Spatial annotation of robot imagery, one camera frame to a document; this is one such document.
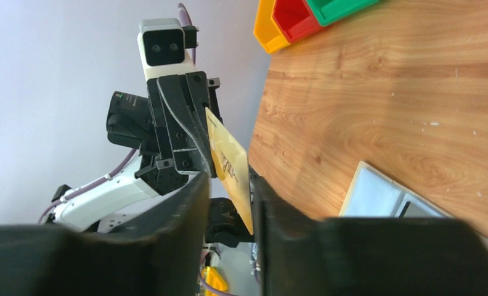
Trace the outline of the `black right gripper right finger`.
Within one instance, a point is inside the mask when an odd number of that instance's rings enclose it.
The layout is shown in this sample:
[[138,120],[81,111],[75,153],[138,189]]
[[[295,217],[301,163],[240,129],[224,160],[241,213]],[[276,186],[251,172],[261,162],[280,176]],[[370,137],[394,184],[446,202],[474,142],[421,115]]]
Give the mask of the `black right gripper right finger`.
[[464,221],[317,221],[253,185],[263,295],[488,295],[488,250]]

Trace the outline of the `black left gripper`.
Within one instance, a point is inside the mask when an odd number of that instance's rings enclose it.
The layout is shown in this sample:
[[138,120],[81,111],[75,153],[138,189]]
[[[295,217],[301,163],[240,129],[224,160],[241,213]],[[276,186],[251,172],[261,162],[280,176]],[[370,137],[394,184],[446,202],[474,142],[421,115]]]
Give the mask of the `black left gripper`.
[[157,194],[181,188],[190,175],[200,172],[216,178],[206,111],[221,117],[216,96],[219,87],[219,78],[209,78],[203,71],[148,80],[155,138],[141,146],[150,150],[143,153],[136,177]]

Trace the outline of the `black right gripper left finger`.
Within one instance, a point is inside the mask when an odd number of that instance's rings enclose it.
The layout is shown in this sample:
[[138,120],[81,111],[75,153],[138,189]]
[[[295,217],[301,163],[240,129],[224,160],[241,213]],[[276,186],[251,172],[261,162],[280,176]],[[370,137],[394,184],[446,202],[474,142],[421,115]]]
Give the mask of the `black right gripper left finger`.
[[194,295],[208,208],[199,173],[111,233],[0,226],[0,295]]

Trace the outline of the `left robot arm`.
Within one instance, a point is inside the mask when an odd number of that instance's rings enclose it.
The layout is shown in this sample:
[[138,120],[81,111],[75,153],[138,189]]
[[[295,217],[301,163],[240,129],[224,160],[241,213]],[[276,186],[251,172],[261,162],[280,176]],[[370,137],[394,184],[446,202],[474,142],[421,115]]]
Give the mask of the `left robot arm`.
[[59,186],[38,223],[94,231],[107,216],[176,192],[197,173],[214,177],[206,114],[220,114],[219,86],[194,71],[152,78],[143,96],[113,92],[105,136],[125,154],[82,185]]

